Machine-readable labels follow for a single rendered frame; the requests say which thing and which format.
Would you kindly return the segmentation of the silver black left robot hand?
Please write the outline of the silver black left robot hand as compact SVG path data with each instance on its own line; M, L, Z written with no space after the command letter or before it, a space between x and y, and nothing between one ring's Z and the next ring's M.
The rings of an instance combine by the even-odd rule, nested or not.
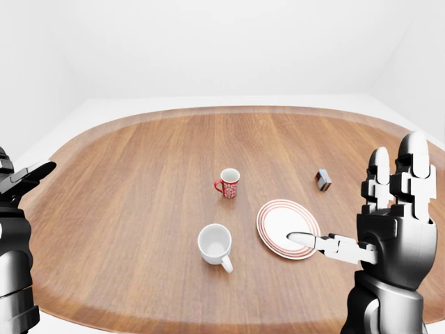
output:
M18 206L55 167L55 162L43 161L15 172L0 147L0 298L32 285L31 224Z

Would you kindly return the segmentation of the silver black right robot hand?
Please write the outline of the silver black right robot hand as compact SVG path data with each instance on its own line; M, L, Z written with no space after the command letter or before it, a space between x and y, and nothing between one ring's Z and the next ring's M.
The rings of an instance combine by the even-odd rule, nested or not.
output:
M429 203L437 197L436 168L430 163L422 132L410 132L400 143L396 172L389 172L386 148L374 150L362 182L366 203L357 215L357 238L290 232L288 240L326 257L360 263L378 280L416 290L428 275L437 251L437 226Z

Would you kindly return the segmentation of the white plate with red rings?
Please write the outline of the white plate with red rings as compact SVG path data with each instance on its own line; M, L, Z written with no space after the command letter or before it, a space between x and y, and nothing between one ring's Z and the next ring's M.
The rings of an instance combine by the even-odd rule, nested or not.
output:
M303 260L316 250L300 246L286 236L291 232L321 235L317 220L302 205L285 199L274 199L264 204L257 213L257 231L265 245L281 257Z

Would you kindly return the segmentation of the red patterned mug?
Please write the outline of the red patterned mug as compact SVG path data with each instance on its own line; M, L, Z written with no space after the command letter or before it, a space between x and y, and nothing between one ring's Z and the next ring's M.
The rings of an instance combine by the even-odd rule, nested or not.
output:
M225 198L234 198L237 194L237 186L240 173L234 168L226 168L221 171L220 179L214 182L214 187Z

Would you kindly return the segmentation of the white mug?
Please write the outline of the white mug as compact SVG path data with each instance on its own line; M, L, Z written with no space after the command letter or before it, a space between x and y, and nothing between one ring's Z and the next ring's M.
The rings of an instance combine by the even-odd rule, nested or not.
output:
M234 268L229 258L232 249L232 236L229 230L218 223L212 223L200 231L197 245L202 258L212 265L222 265L227 273Z

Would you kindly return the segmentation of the small printed box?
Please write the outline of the small printed box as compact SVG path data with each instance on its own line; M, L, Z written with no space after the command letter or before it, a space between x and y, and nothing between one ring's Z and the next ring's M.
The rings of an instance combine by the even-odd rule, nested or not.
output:
M315 176L317 187L320 191L326 191L330 185L332 184L332 181L330 179L330 176L328 175L327 171L325 169L319 169L316 176Z

